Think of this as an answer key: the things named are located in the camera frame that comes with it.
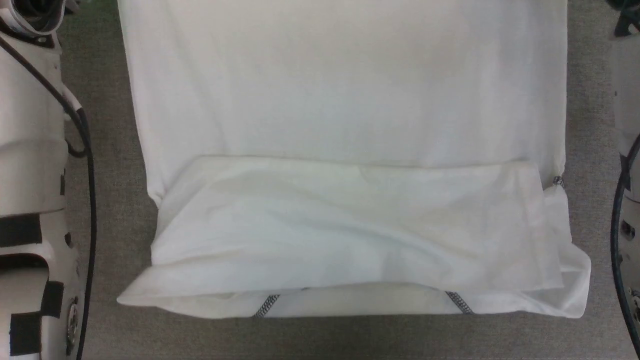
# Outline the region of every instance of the black cable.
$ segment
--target black cable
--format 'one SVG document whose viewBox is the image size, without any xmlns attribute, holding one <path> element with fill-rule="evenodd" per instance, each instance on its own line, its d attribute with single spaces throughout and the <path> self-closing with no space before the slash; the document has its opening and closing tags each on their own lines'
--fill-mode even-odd
<svg viewBox="0 0 640 360">
<path fill-rule="evenodd" d="M 89 142 L 91 142 L 91 133 L 89 132 L 89 121 L 86 118 L 86 113 L 84 112 L 83 108 L 79 108 L 76 111 L 78 117 L 80 117 L 80 121 L 82 122 L 84 131 L 86 133 L 86 137 L 87 139 L 89 139 Z M 66 140 L 67 142 L 67 151 L 68 153 L 73 156 L 74 158 L 77 159 L 81 159 L 84 158 L 86 156 L 86 148 L 82 149 L 82 150 L 76 150 L 76 148 L 73 147 L 73 145 L 71 145 L 71 143 L 69 142 L 69 140 Z"/>
<path fill-rule="evenodd" d="M 618 248 L 618 233 L 620 231 L 620 213 L 622 211 L 622 201 L 625 198 L 625 188 L 629 184 L 631 177 L 629 171 L 636 160 L 638 151 L 640 150 L 640 135 L 636 138 L 629 154 L 627 155 L 628 165 L 622 168 L 620 171 L 620 178 L 618 179 L 618 185 L 616 187 L 616 195 L 613 198 L 613 210 L 611 213 L 611 268 L 613 270 L 613 281 L 616 285 L 616 293 L 618 294 L 618 302 L 620 303 L 620 309 L 622 315 L 625 318 L 627 325 L 627 331 L 631 337 L 631 342 L 634 344 L 636 354 L 640 357 L 640 339 L 636 326 L 634 325 L 634 319 L 631 314 L 629 304 L 627 302 L 627 294 L 625 293 L 625 287 L 622 283 L 622 273 L 620 272 L 620 263 L 622 258 L 620 250 Z"/>
<path fill-rule="evenodd" d="M 76 159 L 81 159 L 86 157 L 86 149 L 82 149 L 82 151 L 76 150 L 73 145 L 69 142 L 69 140 L 65 140 L 67 142 L 67 152 L 69 155 L 73 156 Z"/>
<path fill-rule="evenodd" d="M 89 241 L 89 263 L 86 274 L 86 288 L 84 291 L 84 311 L 82 317 L 82 325 L 80 330 L 80 340 L 78 342 L 77 360 L 82 358 L 84 348 L 84 337 L 86 334 L 86 325 L 89 317 L 89 301 L 91 300 L 91 287 L 93 282 L 93 266 L 95 264 L 95 246 L 97 242 L 97 212 L 95 205 L 95 174 L 93 166 L 93 152 L 91 149 L 91 141 L 87 132 L 87 127 L 84 126 L 81 116 L 76 113 L 67 100 L 62 96 L 58 90 L 36 69 L 27 59 L 24 58 L 16 49 L 14 49 L 2 36 L 0 36 L 0 47 L 2 47 L 9 55 L 11 55 L 16 61 L 20 63 L 36 80 L 38 80 L 42 86 L 44 86 L 51 95 L 56 98 L 62 108 L 69 114 L 71 120 L 74 122 L 82 143 L 84 150 L 86 151 L 86 163 L 87 173 L 89 180 L 89 206 L 91 208 L 91 236 Z"/>
</svg>

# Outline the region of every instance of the folded fabric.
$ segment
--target folded fabric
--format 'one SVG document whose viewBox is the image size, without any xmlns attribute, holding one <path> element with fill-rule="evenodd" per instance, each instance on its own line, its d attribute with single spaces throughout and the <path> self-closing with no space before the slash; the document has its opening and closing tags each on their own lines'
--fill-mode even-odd
<svg viewBox="0 0 640 360">
<path fill-rule="evenodd" d="M 279 316 L 305 316 L 457 312 L 442 305 L 443 291 L 475 302 L 562 293 L 559 245 L 573 245 L 568 222 L 549 219 L 547 203 L 564 192 L 546 197 L 524 161 L 423 169 L 201 157 L 162 202 L 153 265 L 118 301 L 226 317 L 250 316 L 280 295 Z M 589 261 L 578 262 L 584 292 Z M 378 296 L 354 306 L 359 294 Z M 313 312 L 292 300 L 312 295 L 332 305 Z M 556 315 L 579 316 L 577 307 Z"/>
</svg>

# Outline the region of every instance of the gray carpet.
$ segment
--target gray carpet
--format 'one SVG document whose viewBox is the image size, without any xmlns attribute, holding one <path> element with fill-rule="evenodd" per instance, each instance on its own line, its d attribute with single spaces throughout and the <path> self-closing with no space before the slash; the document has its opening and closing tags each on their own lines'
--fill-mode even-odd
<svg viewBox="0 0 640 360">
<path fill-rule="evenodd" d="M 607 38 L 616 14 L 603 0 L 571 0 L 569 11 L 565 175 L 573 240 L 593 262 L 589 304 L 579 320 L 515 313 L 210 321 L 118 305 L 116 296 L 150 263 L 156 209 L 145 192 L 115 0 L 83 5 L 67 18 L 61 39 L 63 76 L 90 116 L 97 157 L 99 246 L 86 359 L 635 358 L 609 262 L 619 160 Z M 71 160 L 68 174 L 70 226 L 86 256 L 84 163 Z"/>
</svg>

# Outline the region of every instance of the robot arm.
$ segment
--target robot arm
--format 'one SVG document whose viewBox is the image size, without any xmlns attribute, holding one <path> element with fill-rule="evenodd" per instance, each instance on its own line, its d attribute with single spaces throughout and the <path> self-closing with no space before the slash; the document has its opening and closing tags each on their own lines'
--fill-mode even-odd
<svg viewBox="0 0 640 360">
<path fill-rule="evenodd" d="M 73 110 L 79 105 L 61 82 L 55 31 L 65 11 L 76 10 L 67 0 L 0 0 L 2 43 Z M 0 51 L 0 358 L 71 359 L 86 319 L 65 220 L 65 110 L 24 67 Z"/>
<path fill-rule="evenodd" d="M 611 219 L 611 263 L 620 308 L 640 357 L 640 1 L 610 0 L 621 11 L 613 31 L 611 69 L 613 108 L 621 174 Z"/>
</svg>

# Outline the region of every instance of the gray stitching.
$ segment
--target gray stitching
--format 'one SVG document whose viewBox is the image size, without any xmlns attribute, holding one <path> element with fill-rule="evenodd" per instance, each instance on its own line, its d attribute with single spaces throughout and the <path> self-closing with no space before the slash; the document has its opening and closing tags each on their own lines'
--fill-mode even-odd
<svg viewBox="0 0 640 360">
<path fill-rule="evenodd" d="M 562 186 L 562 188 L 564 189 L 564 179 L 562 178 L 562 176 L 556 176 L 556 177 L 554 177 L 554 182 L 553 182 L 553 184 L 554 184 L 554 185 L 556 185 L 556 186 L 557 186 L 557 185 L 560 185 L 560 186 Z"/>
<path fill-rule="evenodd" d="M 465 315 L 473 315 L 473 314 L 475 314 L 474 311 L 471 310 L 471 307 L 469 307 L 469 305 L 467 305 L 467 303 L 464 301 L 464 299 L 462 299 L 462 297 L 460 295 L 458 295 L 458 293 L 455 293 L 453 291 L 445 291 L 445 292 L 447 293 L 447 296 L 449 296 L 451 301 L 453 301 L 453 303 L 456 304 L 458 309 L 460 309 L 460 311 L 462 311 L 463 314 L 465 314 Z"/>
<path fill-rule="evenodd" d="M 278 300 L 278 297 L 280 297 L 280 296 L 279 295 L 270 295 L 269 297 L 267 297 L 267 300 L 264 301 L 262 306 L 260 306 L 260 309 L 258 309 L 258 311 L 255 314 L 253 314 L 252 317 L 253 318 L 264 318 L 264 316 L 267 315 L 267 313 L 271 309 L 271 306 L 273 306 L 273 304 L 275 304 L 276 300 Z"/>
</svg>

